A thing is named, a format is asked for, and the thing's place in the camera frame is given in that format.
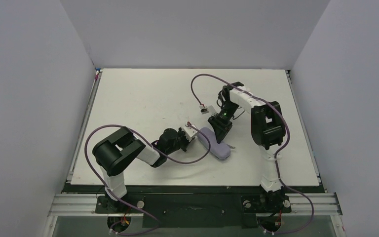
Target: white tabletop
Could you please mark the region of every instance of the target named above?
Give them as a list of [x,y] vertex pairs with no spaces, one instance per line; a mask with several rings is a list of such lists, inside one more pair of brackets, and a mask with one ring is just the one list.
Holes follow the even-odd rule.
[[[95,128],[105,124],[120,124],[137,130],[149,141],[159,138],[166,128],[178,129],[187,121],[198,128],[209,127],[210,114],[202,115],[190,90],[191,79],[200,73],[209,73],[227,80],[240,81],[258,97],[278,101],[291,131],[290,144],[281,152],[279,161],[282,180],[290,186],[317,186],[309,148],[297,108],[284,70],[233,69],[104,69],[86,127],[84,140]],[[205,105],[214,105],[223,83],[208,77],[199,77],[194,90]],[[134,160],[124,172],[127,185],[181,185],[181,186],[258,186],[261,182],[262,158],[251,137],[250,115],[244,113],[232,121],[233,128],[224,141],[236,149],[225,161],[211,154],[202,161],[182,165],[168,160],[152,168]],[[91,151],[96,143],[116,128],[105,128],[90,140],[88,154],[100,172]],[[101,184],[92,173],[84,157],[84,141],[74,169],[71,183]],[[186,153],[176,151],[171,157],[182,161],[197,159],[206,149],[196,139]]]

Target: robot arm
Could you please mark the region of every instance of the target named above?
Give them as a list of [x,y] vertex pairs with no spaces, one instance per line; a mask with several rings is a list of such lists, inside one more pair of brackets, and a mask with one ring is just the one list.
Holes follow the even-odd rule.
[[[187,150],[188,145],[194,139],[197,132],[191,127],[183,126],[178,131],[168,128],[152,143],[165,155],[169,155],[179,149]],[[134,159],[144,161],[152,167],[159,167],[166,162],[166,156],[160,154],[152,146],[146,146],[137,139],[127,127],[122,127],[104,140],[95,145],[93,155],[101,167],[104,180],[108,188],[119,198],[127,194],[124,184],[124,170]],[[109,192],[106,194],[114,201]]]
[[[248,94],[249,89],[242,83],[235,82],[232,85],[240,90],[226,85],[219,93],[219,100],[222,103],[219,113],[214,113],[209,117],[208,122],[213,127],[217,143],[223,141],[227,133],[232,128],[230,119],[236,110],[241,107],[251,115],[251,135],[257,145],[260,146],[261,157],[264,159],[261,165],[262,179],[261,186],[266,192],[275,192],[281,189],[282,184],[278,178],[275,166],[275,159],[270,146],[281,145],[285,136],[285,127],[281,118],[267,104],[253,99]],[[281,113],[278,102],[271,104]]]
[[[232,127],[230,119],[240,106],[251,115],[251,134],[255,143],[265,147],[266,150],[275,144],[280,146],[285,136],[285,127],[281,118],[264,102],[244,93],[244,91],[249,92],[249,89],[242,83],[232,84],[241,91],[229,85],[223,86],[219,93],[219,100],[222,102],[221,111],[208,119],[216,134],[217,143],[220,143],[230,131]],[[281,113],[278,102],[274,101],[271,104]]]

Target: wire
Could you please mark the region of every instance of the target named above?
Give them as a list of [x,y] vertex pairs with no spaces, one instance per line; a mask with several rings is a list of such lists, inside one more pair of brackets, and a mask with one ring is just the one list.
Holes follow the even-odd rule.
[[105,186],[102,186],[102,187],[100,187],[99,189],[98,189],[98,191],[95,193],[95,198],[98,200],[98,194],[99,194],[99,192],[103,189],[103,188],[105,188]]
[[216,100],[216,105],[219,106],[220,109],[222,108],[222,106],[219,105],[219,99]]
[[236,120],[236,119],[239,118],[244,112],[245,112],[245,111],[241,112],[237,117],[232,116],[231,118],[232,118],[233,120]]
[[280,211],[280,214],[279,214],[278,218],[275,220],[275,222],[277,222],[281,218],[281,215],[282,215],[282,210]]
[[[158,150],[157,148],[153,147],[150,142],[144,138],[140,133],[138,133],[137,131],[130,129],[130,131],[134,134],[136,134],[137,136],[139,136],[144,142],[146,142],[149,146],[152,146],[154,150],[156,150],[157,152],[159,152],[161,155],[167,157],[168,159],[176,162],[176,163],[179,163],[179,164],[192,164],[192,163],[196,163],[200,160],[202,160],[204,157],[206,157],[208,155],[208,153],[210,152],[210,149],[211,149],[211,143],[210,143],[210,140],[208,139],[208,137],[203,133],[201,132],[200,130],[198,130],[196,127],[194,127],[190,122],[187,122],[187,126],[191,127],[192,129],[194,129],[195,131],[199,132],[202,136],[205,137],[205,139],[207,140],[208,142],[208,149],[207,149],[207,152],[199,159],[196,159],[196,160],[193,160],[193,161],[190,161],[190,162],[183,162],[183,161],[178,161],[178,160],[175,160],[171,157],[169,157],[168,155],[166,155],[165,153],[161,152],[160,150]],[[122,204],[124,205],[127,205],[129,206],[130,208],[133,208],[135,210],[138,210],[140,212],[142,212],[143,214],[146,214],[147,216],[151,217],[152,219],[154,219],[155,221],[157,221],[159,224],[160,224],[160,221],[155,217],[153,216],[152,214],[148,213],[147,211],[143,210],[143,209],[139,209],[138,207],[122,200],[121,198],[119,198],[117,195],[115,195],[111,189],[108,187],[108,184],[104,181],[104,179],[98,174],[98,172],[95,170],[95,168],[92,166],[91,164],[91,161],[89,160],[89,156],[88,156],[88,144],[89,144],[89,140],[91,139],[91,137],[99,130],[103,129],[103,128],[107,128],[107,127],[119,127],[119,128],[122,128],[124,127],[123,125],[118,125],[118,124],[107,124],[107,125],[103,125],[103,126],[100,126],[100,127],[97,127],[95,130],[93,130],[88,138],[86,139],[85,141],[85,159],[86,159],[86,162],[88,163],[89,167],[91,168],[92,172],[94,172],[94,174],[98,177],[99,180],[101,180],[102,184],[106,187],[106,191],[108,193],[111,194],[111,196],[113,196],[115,199],[117,199],[119,202],[121,202]],[[120,218],[120,221],[117,221],[115,222],[114,224],[111,225],[110,229],[113,230],[114,227],[117,225],[117,224],[120,224],[121,223],[121,218]],[[140,231],[140,232],[137,232],[137,233],[131,233],[131,234],[125,234],[125,233],[119,233],[119,232],[116,232],[116,234],[118,235],[121,235],[121,236],[136,236],[136,235],[140,235],[140,234],[144,234],[144,233],[148,233],[148,232],[151,232],[151,231],[154,231],[156,230],[157,228],[159,228],[159,225],[156,226],[156,227],[153,227],[153,228],[150,228],[148,230],[144,230],[144,231]]]
[[278,179],[280,180],[281,184],[288,190],[294,192],[294,193],[297,193],[297,194],[300,194],[302,195],[303,197],[305,197],[309,202],[310,202],[310,205],[311,205],[311,216],[310,216],[310,219],[304,224],[302,225],[301,227],[297,228],[297,229],[294,229],[294,230],[291,230],[291,231],[285,231],[285,232],[278,232],[278,233],[275,233],[275,234],[290,234],[290,233],[295,233],[297,231],[300,231],[302,229],[304,229],[306,226],[308,226],[311,221],[313,220],[313,217],[314,217],[314,205],[313,205],[313,202],[311,201],[311,199],[305,195],[304,193],[300,192],[300,191],[297,191],[289,186],[287,186],[281,179],[281,173],[280,173],[280,168],[279,168],[279,165],[278,165],[278,160],[277,160],[277,155],[278,153],[284,149],[288,143],[290,142],[290,138],[291,138],[291,135],[290,135],[290,130],[288,128],[288,125],[287,125],[287,122],[285,121],[285,119],[283,118],[282,114],[268,101],[262,99],[262,98],[259,98],[257,96],[254,96],[253,94],[247,92],[247,91],[242,91],[240,88],[238,88],[237,86],[234,86],[232,84],[230,84],[229,82],[221,79],[220,77],[217,77],[215,75],[211,75],[211,74],[207,74],[207,73],[201,73],[201,74],[198,74],[196,76],[194,76],[194,78],[191,80],[191,92],[192,94],[194,95],[195,99],[199,102],[199,104],[202,104],[201,101],[199,100],[199,98],[196,96],[196,94],[194,93],[194,88],[193,88],[193,83],[194,83],[194,80],[197,79],[198,77],[202,77],[202,76],[206,76],[206,77],[211,77],[211,78],[214,78],[214,79],[217,79],[229,86],[231,86],[233,89],[236,89],[238,91],[241,91],[249,96],[251,96],[252,98],[256,99],[256,100],[259,100],[259,101],[262,101],[264,102],[266,105],[268,105],[280,118],[281,118],[281,121],[283,122],[284,126],[285,126],[285,129],[287,131],[287,140],[285,141],[285,143],[275,152],[274,154],[274,158],[275,158],[275,167],[277,169],[277,174],[278,174]]
[[131,210],[131,207],[129,207],[128,208],[128,210],[124,213],[124,216],[123,216],[123,221],[126,223],[126,224],[128,224],[128,225],[130,225],[130,223],[127,221],[127,219],[125,218],[125,215],[127,215],[127,213],[129,212]]

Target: white connector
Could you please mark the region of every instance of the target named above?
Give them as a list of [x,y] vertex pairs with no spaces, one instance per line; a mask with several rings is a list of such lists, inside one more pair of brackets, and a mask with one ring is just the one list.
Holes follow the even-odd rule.
[[212,115],[215,115],[217,113],[216,109],[214,109],[212,105],[209,105],[206,107],[204,104],[202,104],[200,105],[200,109],[201,109],[201,114],[211,113]]
[[185,136],[188,139],[188,141],[191,141],[198,133],[195,129],[188,126],[187,124],[185,124],[185,126],[182,126],[181,129],[182,131],[184,131]]

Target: metal frame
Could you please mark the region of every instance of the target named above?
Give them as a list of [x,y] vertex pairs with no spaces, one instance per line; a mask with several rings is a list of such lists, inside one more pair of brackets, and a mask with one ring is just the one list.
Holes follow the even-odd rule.
[[43,236],[52,237],[56,228],[57,216],[49,216],[44,226]]
[[345,229],[343,227],[341,216],[331,215],[332,224],[334,226],[335,234],[337,237],[346,237]]
[[71,164],[71,167],[69,169],[68,176],[66,178],[66,181],[68,183],[70,183],[70,181],[72,180],[72,177],[73,177],[73,172],[75,170],[77,156],[79,155],[79,149],[80,149],[80,146],[82,145],[82,142],[83,142],[83,137],[85,135],[86,126],[88,125],[89,115],[91,114],[92,106],[94,105],[95,96],[97,94],[97,90],[98,90],[99,82],[101,80],[102,73],[103,73],[103,69],[100,69],[98,71],[97,78],[94,82],[94,85],[93,85],[92,90],[91,90],[91,94],[89,96],[88,106],[86,107],[85,115],[83,116],[82,125],[81,125],[80,131],[79,131],[79,137],[78,137],[78,140],[76,142],[75,152],[74,152],[73,159],[72,159],[72,164]]
[[[309,216],[311,206],[307,199],[299,194],[286,194],[290,198],[291,213],[287,216]],[[340,215],[341,208],[335,194],[307,194],[312,200],[315,212],[314,215],[332,216]],[[52,216],[123,216],[124,213],[98,214],[95,213],[95,194],[57,194],[54,197],[49,217]],[[270,213],[261,213],[257,216],[267,216]],[[129,217],[143,217],[142,213],[128,213]]]
[[306,138],[308,150],[309,150],[310,156],[311,156],[311,161],[313,162],[313,166],[314,166],[314,171],[316,172],[317,178],[319,179],[319,183],[322,183],[320,180],[319,169],[317,168],[316,159],[314,157],[314,152],[313,152],[313,149],[311,147],[311,143],[310,143],[310,139],[308,137],[306,126],[304,125],[303,117],[302,117],[302,114],[300,113],[299,106],[297,104],[297,100],[296,100],[296,97],[294,95],[294,90],[293,90],[293,86],[292,86],[293,83],[291,82],[291,78],[290,78],[290,74],[289,74],[288,70],[285,70],[285,75],[287,76],[288,84],[290,85],[290,90],[291,90],[291,94],[292,94],[293,99],[294,99],[294,104],[296,105],[297,114],[299,114],[300,123],[302,124],[304,137]]

